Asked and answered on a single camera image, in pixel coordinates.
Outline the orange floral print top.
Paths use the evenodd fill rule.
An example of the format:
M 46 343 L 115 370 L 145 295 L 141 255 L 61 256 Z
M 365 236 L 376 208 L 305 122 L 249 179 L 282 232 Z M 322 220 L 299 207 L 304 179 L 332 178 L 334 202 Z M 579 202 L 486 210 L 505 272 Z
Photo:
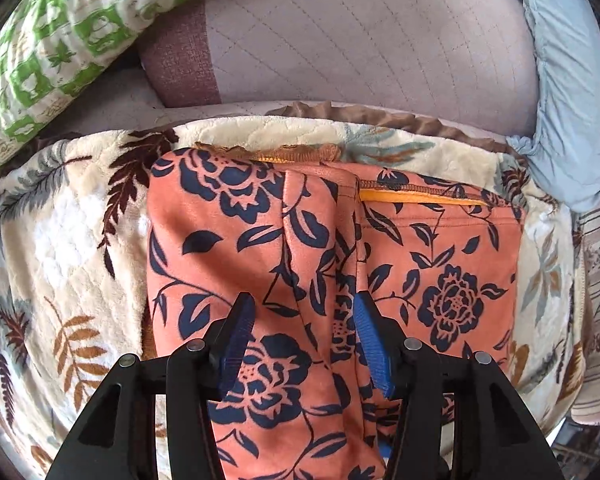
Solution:
M 524 211 L 483 188 L 362 164 L 180 148 L 151 168 L 147 295 L 159 354 L 241 292 L 256 320 L 210 405 L 230 479 L 377 479 L 400 406 L 374 387 L 353 301 L 437 352 L 508 360 Z

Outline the cream leaf-pattern fleece blanket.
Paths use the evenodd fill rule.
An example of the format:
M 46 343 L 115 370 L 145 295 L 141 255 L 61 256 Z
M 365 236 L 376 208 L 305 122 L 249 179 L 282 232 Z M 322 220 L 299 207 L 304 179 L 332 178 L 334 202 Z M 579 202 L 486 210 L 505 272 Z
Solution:
M 159 354 L 147 295 L 152 165 L 180 148 L 234 159 L 345 162 L 490 191 L 524 211 L 508 360 L 498 364 L 543 431 L 584 375 L 584 269 L 571 211 L 506 145 L 440 120 L 306 105 L 175 127 L 62 139 L 0 182 L 0 452 L 41 479 L 125 353 Z

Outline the light blue pillow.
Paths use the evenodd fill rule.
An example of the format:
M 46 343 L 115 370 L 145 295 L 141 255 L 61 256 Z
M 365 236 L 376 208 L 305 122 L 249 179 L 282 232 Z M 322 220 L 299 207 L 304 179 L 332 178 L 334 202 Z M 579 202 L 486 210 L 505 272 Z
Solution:
M 534 133 L 508 144 L 574 212 L 600 202 L 600 26 L 588 0 L 521 0 L 539 79 Z

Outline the green white patterned pillow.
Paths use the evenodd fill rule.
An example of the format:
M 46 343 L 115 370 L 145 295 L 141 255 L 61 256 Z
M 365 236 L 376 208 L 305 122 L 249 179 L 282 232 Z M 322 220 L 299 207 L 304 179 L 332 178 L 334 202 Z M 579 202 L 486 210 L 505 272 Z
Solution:
M 188 0 L 19 0 L 0 27 L 0 171 L 158 18 Z

